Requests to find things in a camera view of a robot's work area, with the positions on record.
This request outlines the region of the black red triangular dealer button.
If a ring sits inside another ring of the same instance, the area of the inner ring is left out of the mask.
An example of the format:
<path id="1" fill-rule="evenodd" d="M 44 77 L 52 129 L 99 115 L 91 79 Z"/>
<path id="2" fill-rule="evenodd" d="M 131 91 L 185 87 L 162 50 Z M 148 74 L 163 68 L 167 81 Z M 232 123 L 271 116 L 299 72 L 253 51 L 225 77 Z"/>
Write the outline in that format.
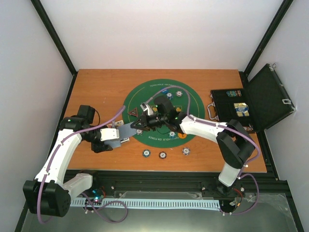
<path id="1" fill-rule="evenodd" d="M 130 116 L 134 116 L 134 117 L 138 117 L 139 113 L 138 113 L 138 109 L 137 107 L 133 108 L 131 111 L 128 112 L 128 115 Z"/>

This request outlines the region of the grey playing card deck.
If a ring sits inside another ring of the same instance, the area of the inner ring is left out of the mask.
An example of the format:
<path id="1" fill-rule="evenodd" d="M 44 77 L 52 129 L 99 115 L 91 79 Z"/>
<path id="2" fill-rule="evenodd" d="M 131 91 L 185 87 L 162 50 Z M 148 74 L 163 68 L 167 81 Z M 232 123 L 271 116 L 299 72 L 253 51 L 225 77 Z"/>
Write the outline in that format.
<path id="1" fill-rule="evenodd" d="M 105 141 L 105 144 L 111 146 L 114 149 L 114 148 L 118 148 L 121 146 L 121 141 L 120 140 L 114 140 L 114 141 L 107 140 Z"/>

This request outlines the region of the blue patterned playing card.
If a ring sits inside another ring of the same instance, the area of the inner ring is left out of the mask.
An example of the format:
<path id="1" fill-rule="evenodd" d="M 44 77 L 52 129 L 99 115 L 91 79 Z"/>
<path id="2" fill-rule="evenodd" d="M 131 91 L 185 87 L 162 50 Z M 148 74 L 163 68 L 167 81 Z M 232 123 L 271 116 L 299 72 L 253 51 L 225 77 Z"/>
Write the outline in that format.
<path id="1" fill-rule="evenodd" d="M 135 128 L 131 128 L 131 124 L 132 123 L 127 123 L 118 127 L 120 140 L 129 138 L 137 134 L 137 130 Z"/>

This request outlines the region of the teal blue chips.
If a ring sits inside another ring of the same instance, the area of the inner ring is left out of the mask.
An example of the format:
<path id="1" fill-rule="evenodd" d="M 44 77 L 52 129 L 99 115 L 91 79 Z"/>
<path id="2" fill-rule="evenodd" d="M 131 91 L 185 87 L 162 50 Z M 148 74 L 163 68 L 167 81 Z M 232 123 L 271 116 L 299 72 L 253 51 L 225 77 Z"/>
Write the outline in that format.
<path id="1" fill-rule="evenodd" d="M 169 138 L 175 138 L 176 137 L 176 133 L 173 131 L 169 132 Z"/>

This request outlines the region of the dark red poker chip stack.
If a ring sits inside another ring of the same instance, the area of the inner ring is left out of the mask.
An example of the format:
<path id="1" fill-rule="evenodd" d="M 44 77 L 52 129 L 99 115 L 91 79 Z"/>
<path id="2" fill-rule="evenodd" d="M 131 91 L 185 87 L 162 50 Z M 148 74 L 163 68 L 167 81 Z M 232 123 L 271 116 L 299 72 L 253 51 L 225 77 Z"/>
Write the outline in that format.
<path id="1" fill-rule="evenodd" d="M 167 157 L 167 154 L 166 154 L 166 152 L 162 151 L 162 152 L 159 153 L 158 156 L 159 156 L 160 159 L 165 159 Z"/>

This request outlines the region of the blue white poker chip stack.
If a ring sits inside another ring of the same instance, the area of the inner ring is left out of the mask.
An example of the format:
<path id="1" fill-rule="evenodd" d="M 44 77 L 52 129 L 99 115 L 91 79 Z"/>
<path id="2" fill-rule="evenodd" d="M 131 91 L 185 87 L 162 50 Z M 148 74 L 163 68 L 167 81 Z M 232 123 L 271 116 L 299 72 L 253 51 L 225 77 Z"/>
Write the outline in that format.
<path id="1" fill-rule="evenodd" d="M 189 155 L 190 152 L 191 152 L 191 150 L 190 150 L 188 147 L 184 147 L 184 148 L 182 149 L 182 153 L 183 153 L 185 156 Z"/>

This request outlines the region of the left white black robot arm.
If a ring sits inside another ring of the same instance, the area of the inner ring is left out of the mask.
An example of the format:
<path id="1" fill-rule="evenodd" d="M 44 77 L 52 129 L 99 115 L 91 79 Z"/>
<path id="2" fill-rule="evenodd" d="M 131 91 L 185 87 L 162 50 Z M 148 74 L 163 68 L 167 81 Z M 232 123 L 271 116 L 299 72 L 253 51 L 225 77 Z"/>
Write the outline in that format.
<path id="1" fill-rule="evenodd" d="M 77 174 L 64 182 L 66 170 L 74 151 L 82 141 L 109 149 L 104 143 L 119 138 L 117 129 L 107 127 L 123 111 L 122 106 L 114 117 L 108 121 L 92 126 L 95 109 L 82 105 L 76 115 L 65 117 L 59 125 L 58 136 L 46 163 L 33 180 L 23 185 L 23 193 L 29 211 L 37 215 L 38 221 L 45 224 L 42 216 L 63 217 L 67 214 L 71 201 L 87 191 L 96 194 L 100 182 L 90 174 Z"/>

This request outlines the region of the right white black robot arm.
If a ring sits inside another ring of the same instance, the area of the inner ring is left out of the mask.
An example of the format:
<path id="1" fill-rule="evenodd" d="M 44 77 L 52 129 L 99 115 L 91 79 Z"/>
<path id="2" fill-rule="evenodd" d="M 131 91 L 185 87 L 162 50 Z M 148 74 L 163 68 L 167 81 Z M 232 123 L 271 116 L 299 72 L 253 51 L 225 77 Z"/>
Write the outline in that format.
<path id="1" fill-rule="evenodd" d="M 215 123 L 198 118 L 188 112 L 177 112 L 165 96 L 154 99 L 157 111 L 153 112 L 147 103 L 142 103 L 142 114 L 131 128 L 141 131 L 155 131 L 166 126 L 170 131 L 198 136 L 215 142 L 225 161 L 218 176 L 219 186 L 230 188 L 240 179 L 240 174 L 250 161 L 250 156 L 258 146 L 243 126 L 232 119 L 228 123 Z"/>

